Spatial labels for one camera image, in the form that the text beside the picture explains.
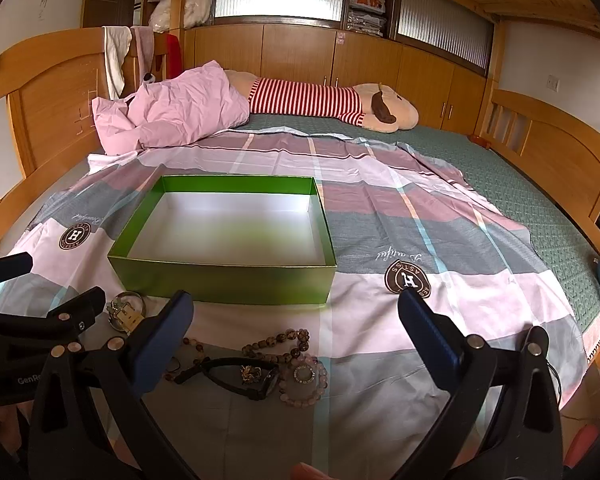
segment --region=red object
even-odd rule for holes
[[[596,441],[600,430],[593,424],[587,424],[576,434],[564,457],[564,465],[573,468]]]
[[[362,103],[351,87],[323,86],[261,77],[251,86],[252,114],[288,114],[335,117],[362,126]]]
[[[167,34],[167,79],[182,74],[182,54],[180,42],[173,34]]]
[[[469,140],[472,143],[477,144],[478,146],[483,147],[485,150],[489,150],[491,148],[491,143],[488,140],[483,139],[482,137],[478,137],[476,135],[472,135],[472,136],[469,136]]]

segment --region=green box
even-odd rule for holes
[[[336,270],[315,180],[300,176],[162,176],[108,258],[128,290],[212,303],[325,303]]]

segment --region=wooden footboard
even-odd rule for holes
[[[495,90],[482,135],[559,205],[600,253],[600,133],[559,108]]]
[[[0,240],[49,186],[100,148],[91,100],[109,96],[103,51],[103,29],[80,28],[29,38],[0,55],[0,98],[7,97],[23,177],[0,199]],[[166,35],[156,34],[158,80],[166,53]],[[139,86],[135,41],[122,69],[129,94]]]

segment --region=pink pillowcase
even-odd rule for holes
[[[249,102],[215,61],[174,79],[143,84],[128,105],[101,97],[91,105],[107,155],[185,146],[249,120]]]

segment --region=human hand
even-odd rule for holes
[[[333,480],[322,471],[317,470],[303,462],[296,464],[291,468],[290,480]]]

